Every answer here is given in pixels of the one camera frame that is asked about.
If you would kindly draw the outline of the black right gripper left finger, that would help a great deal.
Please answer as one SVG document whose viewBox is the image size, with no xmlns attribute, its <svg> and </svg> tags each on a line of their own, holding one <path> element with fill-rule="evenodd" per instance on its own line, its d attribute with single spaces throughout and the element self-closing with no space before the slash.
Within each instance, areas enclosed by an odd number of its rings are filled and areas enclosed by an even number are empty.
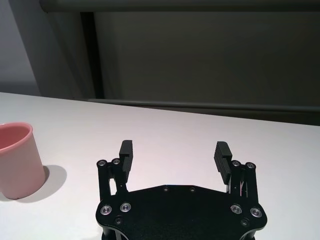
<svg viewBox="0 0 320 240">
<path fill-rule="evenodd" d="M 104 159 L 96 163 L 98 170 L 99 198 L 107 200 L 111 196 L 110 179 L 116 184 L 116 194 L 127 193 L 126 184 L 133 162 L 133 141 L 123 140 L 119 150 L 119 157 L 111 162 Z"/>
</svg>

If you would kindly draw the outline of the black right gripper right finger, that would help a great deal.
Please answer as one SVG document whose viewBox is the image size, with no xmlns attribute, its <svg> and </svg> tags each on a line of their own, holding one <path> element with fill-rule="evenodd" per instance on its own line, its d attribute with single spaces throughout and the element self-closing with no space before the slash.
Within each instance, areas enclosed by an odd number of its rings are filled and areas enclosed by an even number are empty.
<svg viewBox="0 0 320 240">
<path fill-rule="evenodd" d="M 242 164 L 234 160 L 225 141 L 216 143 L 213 159 L 228 194 L 252 201 L 257 199 L 256 165 L 254 163 Z"/>
</svg>

